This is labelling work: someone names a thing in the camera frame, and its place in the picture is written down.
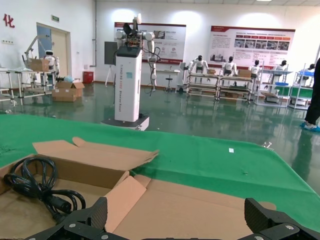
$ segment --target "red container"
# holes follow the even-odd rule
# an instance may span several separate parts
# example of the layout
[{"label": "red container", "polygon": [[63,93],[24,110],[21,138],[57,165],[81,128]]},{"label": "red container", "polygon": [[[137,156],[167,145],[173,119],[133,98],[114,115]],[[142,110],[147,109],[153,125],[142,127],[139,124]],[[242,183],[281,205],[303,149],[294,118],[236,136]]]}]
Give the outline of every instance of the red container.
[{"label": "red container", "polygon": [[84,71],[83,72],[83,83],[91,84],[94,81],[94,72],[93,71]]}]

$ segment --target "chinese character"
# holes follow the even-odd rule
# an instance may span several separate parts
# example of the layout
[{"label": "chinese character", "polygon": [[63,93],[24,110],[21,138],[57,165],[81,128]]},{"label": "chinese character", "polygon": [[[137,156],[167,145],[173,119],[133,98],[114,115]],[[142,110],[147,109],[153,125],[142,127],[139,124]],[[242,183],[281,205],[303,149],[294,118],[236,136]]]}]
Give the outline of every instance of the chinese character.
[{"label": "chinese character", "polygon": [[4,14],[3,21],[5,22],[6,27],[8,27],[9,25],[10,28],[15,28],[16,26],[12,24],[13,20],[14,20],[13,17],[11,17],[10,15]]}]

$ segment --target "wall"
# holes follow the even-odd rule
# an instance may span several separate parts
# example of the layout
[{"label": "wall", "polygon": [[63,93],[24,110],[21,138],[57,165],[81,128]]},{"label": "wall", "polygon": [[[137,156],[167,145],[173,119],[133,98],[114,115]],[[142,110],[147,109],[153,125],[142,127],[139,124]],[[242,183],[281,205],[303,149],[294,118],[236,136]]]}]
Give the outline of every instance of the wall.
[{"label": "wall", "polygon": [[[2,67],[14,69],[24,65],[21,56],[37,35],[37,23],[70,33],[72,77],[82,78],[84,65],[93,64],[93,0],[0,0],[0,6],[0,40],[14,42],[0,43]],[[14,18],[15,28],[5,26],[5,14]],[[52,21],[51,15],[59,17],[60,22]],[[33,48],[33,56],[38,56],[38,44]],[[2,87],[8,85],[5,77],[0,77],[0,81]]]},{"label": "wall", "polygon": [[[99,36],[96,80],[106,80],[109,67],[104,65],[104,42],[114,40],[114,22],[131,22],[138,13],[142,14],[144,23],[187,25],[184,47],[184,61],[187,63],[198,55],[206,59],[211,25],[296,29],[288,56],[292,70],[300,70],[304,63],[313,63],[320,44],[320,31],[317,29],[320,7],[100,1],[97,13]],[[165,64],[157,65],[158,69],[169,67]],[[150,82],[148,68],[144,63],[142,84]],[[164,78],[158,74],[159,86],[168,84]]]}]

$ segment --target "glossy floor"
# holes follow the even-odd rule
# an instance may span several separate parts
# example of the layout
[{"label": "glossy floor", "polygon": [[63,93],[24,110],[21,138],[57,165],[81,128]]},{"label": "glossy floor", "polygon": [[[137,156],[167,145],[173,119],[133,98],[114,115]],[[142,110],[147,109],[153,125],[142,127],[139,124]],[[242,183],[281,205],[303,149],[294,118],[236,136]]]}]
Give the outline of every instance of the glossy floor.
[{"label": "glossy floor", "polygon": [[[148,131],[163,131],[219,139],[271,142],[274,149],[320,194],[320,134],[302,130],[306,111],[248,105],[242,101],[212,100],[141,90],[140,112],[150,116]],[[52,102],[50,96],[26,98],[12,108],[0,102],[0,112],[13,112],[99,124],[114,111],[114,89],[103,84],[86,85],[76,102]]]}]

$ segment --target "display board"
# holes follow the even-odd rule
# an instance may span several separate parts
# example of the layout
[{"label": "display board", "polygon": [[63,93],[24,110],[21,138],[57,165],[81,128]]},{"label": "display board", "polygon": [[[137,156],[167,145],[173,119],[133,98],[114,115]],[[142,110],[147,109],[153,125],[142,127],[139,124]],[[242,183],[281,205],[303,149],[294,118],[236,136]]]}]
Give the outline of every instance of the display board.
[{"label": "display board", "polygon": [[104,64],[116,65],[115,53],[118,49],[118,44],[115,41],[104,42]]},{"label": "display board", "polygon": [[[116,32],[123,30],[124,22],[114,23],[114,40]],[[142,23],[138,29],[143,32],[152,32],[155,35],[154,46],[160,48],[160,64],[178,65],[183,62],[187,25],[178,24],[160,24],[160,23]],[[142,61],[146,62],[147,53],[143,53]]]},{"label": "display board", "polygon": [[294,35],[294,29],[212,26],[207,62],[220,67],[233,56],[240,69],[247,69],[255,60],[272,69],[287,59]]}]

